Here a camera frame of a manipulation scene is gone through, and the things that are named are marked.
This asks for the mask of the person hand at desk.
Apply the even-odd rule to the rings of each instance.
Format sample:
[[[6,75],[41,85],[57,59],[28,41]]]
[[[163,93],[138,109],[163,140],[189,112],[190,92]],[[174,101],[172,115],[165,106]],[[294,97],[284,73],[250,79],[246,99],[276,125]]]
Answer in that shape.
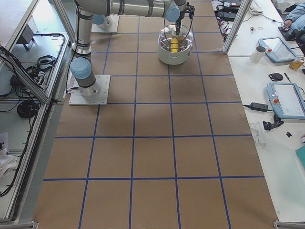
[[[284,24],[286,27],[290,27],[292,25],[293,21],[291,19],[287,19],[284,21]]]

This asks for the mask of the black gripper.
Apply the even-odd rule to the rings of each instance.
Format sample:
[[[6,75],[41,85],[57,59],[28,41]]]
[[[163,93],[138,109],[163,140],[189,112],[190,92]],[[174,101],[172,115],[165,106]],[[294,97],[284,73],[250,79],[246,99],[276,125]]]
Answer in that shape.
[[[176,29],[175,29],[175,36],[179,36],[179,31],[178,31],[178,30],[181,29],[181,21],[182,21],[182,19],[179,18],[179,19],[175,22],[175,27],[176,27]]]

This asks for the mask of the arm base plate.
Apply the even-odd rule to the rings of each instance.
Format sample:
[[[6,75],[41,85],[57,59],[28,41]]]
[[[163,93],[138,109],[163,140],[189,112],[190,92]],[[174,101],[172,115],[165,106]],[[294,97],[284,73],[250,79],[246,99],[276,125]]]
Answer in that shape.
[[[94,85],[83,88],[79,87],[77,81],[73,78],[73,86],[69,105],[106,105],[108,100],[110,75],[95,75]]]
[[[119,15],[112,14],[103,16],[94,14],[91,31],[92,33],[117,33]]]

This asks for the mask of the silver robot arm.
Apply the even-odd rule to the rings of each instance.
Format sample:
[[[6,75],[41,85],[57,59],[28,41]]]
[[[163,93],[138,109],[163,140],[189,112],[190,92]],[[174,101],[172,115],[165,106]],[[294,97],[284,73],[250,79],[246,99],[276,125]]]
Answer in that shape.
[[[102,32],[115,31],[119,15],[135,15],[165,18],[174,22],[179,31],[185,14],[192,17],[194,12],[194,6],[185,0],[76,0],[74,3],[77,18],[72,50],[75,57],[70,63],[70,71],[84,97],[101,91],[91,64],[92,25]]]

